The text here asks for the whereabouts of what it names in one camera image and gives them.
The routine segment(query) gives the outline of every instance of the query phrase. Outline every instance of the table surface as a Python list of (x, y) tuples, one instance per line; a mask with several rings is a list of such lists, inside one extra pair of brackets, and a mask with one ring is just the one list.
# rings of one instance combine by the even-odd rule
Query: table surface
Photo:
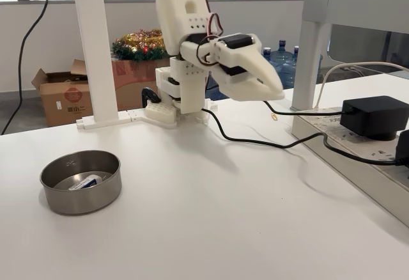
[[(328, 83), (322, 107), (390, 95), (388, 75)], [(273, 102), (288, 109), (285, 100)], [(230, 136), (294, 141), (262, 102), (219, 102)], [(210, 127), (75, 125), (0, 137), (1, 279), (409, 279), (409, 229), (300, 145), (230, 143)], [(51, 212), (39, 181), (79, 150), (121, 160), (123, 189), (103, 210)]]

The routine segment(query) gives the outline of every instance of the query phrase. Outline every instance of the stainless steel bowl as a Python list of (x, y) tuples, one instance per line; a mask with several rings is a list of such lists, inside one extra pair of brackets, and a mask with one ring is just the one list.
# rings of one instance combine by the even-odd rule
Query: stainless steel bowl
[[(81, 151), (51, 162), (41, 173), (40, 181), (53, 211), (83, 214), (103, 208), (119, 196), (120, 167), (120, 160), (109, 152)], [(68, 190), (89, 175), (98, 175), (103, 181), (87, 189)]]

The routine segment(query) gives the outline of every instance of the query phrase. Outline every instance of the black charger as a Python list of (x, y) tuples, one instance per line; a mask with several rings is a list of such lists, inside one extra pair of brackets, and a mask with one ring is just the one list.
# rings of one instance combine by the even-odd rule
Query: black charger
[(391, 141), (409, 120), (409, 104), (388, 96), (345, 100), (340, 124), (378, 141)]

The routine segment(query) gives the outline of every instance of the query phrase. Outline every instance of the white wall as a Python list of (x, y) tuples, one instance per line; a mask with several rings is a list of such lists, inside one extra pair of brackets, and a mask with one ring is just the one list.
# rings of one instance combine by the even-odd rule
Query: white wall
[[(226, 33), (255, 33), (275, 48), (287, 39), (292, 51), (300, 38), (303, 1), (238, 1), (211, 3)], [(40, 4), (0, 5), (0, 92), (18, 90), (17, 61), (23, 36), (40, 14)], [(126, 33), (158, 27), (155, 3), (105, 5), (110, 42)], [(73, 59), (83, 59), (74, 4), (50, 4), (27, 40), (22, 62), (23, 89), (39, 68), (68, 71)]]

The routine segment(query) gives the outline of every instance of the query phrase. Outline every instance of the tinsel garland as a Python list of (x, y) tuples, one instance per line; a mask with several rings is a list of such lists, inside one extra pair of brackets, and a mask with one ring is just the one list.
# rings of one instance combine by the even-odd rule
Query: tinsel garland
[(112, 52), (118, 59), (132, 61), (152, 61), (169, 57), (159, 29), (126, 34), (112, 44)]

